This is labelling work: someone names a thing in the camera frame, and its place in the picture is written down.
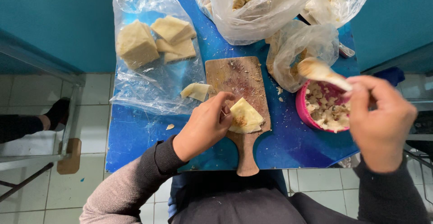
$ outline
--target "mashed filling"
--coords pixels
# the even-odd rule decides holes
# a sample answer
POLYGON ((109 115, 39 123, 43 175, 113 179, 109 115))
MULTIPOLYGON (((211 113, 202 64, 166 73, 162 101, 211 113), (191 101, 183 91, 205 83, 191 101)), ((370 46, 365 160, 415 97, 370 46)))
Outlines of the mashed filling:
POLYGON ((306 108, 312 119, 323 129, 337 133, 349 127, 350 104, 341 103, 341 93, 326 87, 326 82, 312 81, 306 90, 306 108))

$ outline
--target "plastic bag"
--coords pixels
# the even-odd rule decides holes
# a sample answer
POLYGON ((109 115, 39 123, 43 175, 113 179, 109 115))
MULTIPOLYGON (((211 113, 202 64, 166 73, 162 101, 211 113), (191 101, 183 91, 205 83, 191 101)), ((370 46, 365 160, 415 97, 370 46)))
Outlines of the plastic bag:
POLYGON ((272 36, 295 18, 309 0, 250 0, 232 10, 233 0, 196 0, 200 10, 231 45, 248 45, 272 36))
POLYGON ((266 66, 285 90, 296 92, 307 81, 297 73, 297 63, 315 57, 332 66, 338 59, 338 31, 331 24, 306 25, 292 20, 270 39, 266 66))
POLYGON ((318 24, 331 23, 336 28, 349 22, 361 10, 366 0, 311 0, 305 11, 318 24))
MULTIPOLYGON (((178 0, 113 0, 113 9, 116 41, 119 31, 136 19, 150 26, 157 18, 171 15, 193 24, 178 0)), ((116 94, 110 101, 156 115, 191 114, 201 102, 181 99, 180 92, 190 83, 206 83, 197 37, 192 42, 196 56, 171 64, 164 64, 160 53, 159 59, 131 70, 117 56, 116 94)))

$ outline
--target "pink bowl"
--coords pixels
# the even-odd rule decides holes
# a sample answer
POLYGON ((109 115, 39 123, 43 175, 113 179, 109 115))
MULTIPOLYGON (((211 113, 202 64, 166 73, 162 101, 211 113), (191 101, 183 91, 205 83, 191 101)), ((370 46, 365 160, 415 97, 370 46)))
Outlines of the pink bowl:
MULTIPOLYGON (((322 131, 327 131, 327 132, 332 132, 334 133, 333 130, 325 130, 323 128, 321 128, 314 120, 313 118, 310 116, 310 113, 308 113, 308 110, 306 109, 306 103, 305 103, 305 96, 306 96, 306 89, 308 88, 308 85, 310 85, 310 81, 308 80, 302 87, 301 89, 299 89, 299 91, 297 91, 296 94, 296 111, 298 112, 299 117, 301 118, 301 120, 308 125, 309 127, 312 127, 314 129, 319 129, 322 131)), ((335 101, 336 105, 340 105, 342 103, 346 103, 348 100, 341 97, 341 95, 344 93, 344 91, 342 91, 340 88, 334 86, 333 84, 327 84, 326 85, 329 93, 327 94, 331 94, 334 97, 337 97, 338 100, 335 101)), ((349 127, 345 127, 343 130, 339 130, 338 132, 342 132, 342 131, 346 131, 348 130, 349 127)))

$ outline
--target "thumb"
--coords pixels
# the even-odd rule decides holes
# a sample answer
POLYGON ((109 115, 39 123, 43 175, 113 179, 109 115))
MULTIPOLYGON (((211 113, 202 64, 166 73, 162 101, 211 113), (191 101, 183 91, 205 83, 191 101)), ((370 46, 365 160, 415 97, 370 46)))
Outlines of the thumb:
POLYGON ((350 117, 351 121, 361 121, 368 116, 370 93, 360 83, 353 85, 352 96, 350 97, 350 117))
POLYGON ((231 113, 226 114, 223 118, 220 119, 221 127, 224 130, 228 130, 232 125, 233 115, 231 113))

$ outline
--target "blue table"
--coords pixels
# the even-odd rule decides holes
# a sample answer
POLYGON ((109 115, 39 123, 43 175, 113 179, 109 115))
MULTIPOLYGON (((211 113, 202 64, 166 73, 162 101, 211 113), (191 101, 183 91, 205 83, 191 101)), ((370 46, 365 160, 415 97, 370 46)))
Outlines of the blue table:
MULTIPOLYGON (((232 46, 220 36, 213 22, 202 14, 195 0, 179 2, 197 30, 203 63, 211 59, 257 56, 262 64, 272 131, 263 133, 254 145, 254 158, 260 169, 328 167, 358 152, 348 131, 328 133, 313 130, 303 124, 295 108, 296 94, 284 91, 277 96, 278 84, 268 74, 265 66, 269 45, 265 44, 264 40, 248 46, 232 46)), ((338 31, 340 42, 354 50, 350 24, 339 28, 338 31)), ((349 59, 338 58, 332 68, 346 77, 359 74, 355 56, 349 59)), ((167 139, 170 135, 179 133, 188 118, 187 115, 155 116, 140 109, 113 105, 106 171, 116 171, 139 157, 157 140, 167 139), (165 130, 171 123, 175 128, 165 130)), ((231 140, 224 138, 180 170, 228 170, 236 169, 237 165, 236 146, 231 140)))

